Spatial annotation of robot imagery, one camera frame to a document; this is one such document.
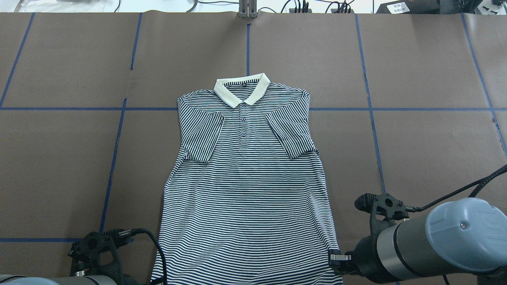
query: shirt sleeve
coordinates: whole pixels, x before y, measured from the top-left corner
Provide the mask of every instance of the shirt sleeve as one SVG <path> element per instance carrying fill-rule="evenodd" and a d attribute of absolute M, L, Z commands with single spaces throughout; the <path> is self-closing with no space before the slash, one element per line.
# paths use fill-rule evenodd
<path fill-rule="evenodd" d="M 265 115 L 266 122 L 290 159 L 316 151 L 308 128 L 310 93 L 306 90 L 293 103 Z"/>
<path fill-rule="evenodd" d="M 222 114 L 204 112 L 178 98 L 178 116 L 184 159 L 209 162 L 224 122 Z"/>

